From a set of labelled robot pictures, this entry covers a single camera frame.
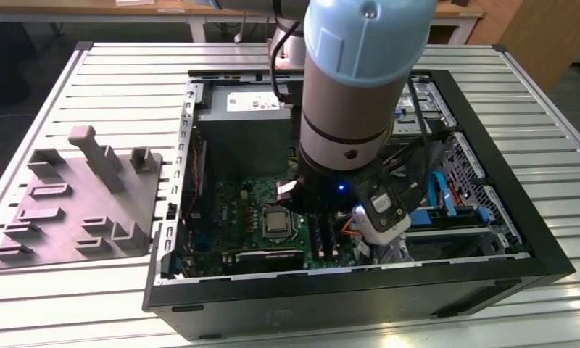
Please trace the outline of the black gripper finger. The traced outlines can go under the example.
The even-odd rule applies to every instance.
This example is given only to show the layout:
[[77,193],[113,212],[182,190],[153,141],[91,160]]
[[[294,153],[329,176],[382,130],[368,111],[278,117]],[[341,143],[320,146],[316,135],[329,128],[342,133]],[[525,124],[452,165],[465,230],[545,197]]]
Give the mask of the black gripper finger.
[[277,205],[285,207],[289,210],[300,208],[300,200],[296,190],[297,181],[277,181],[274,196]]

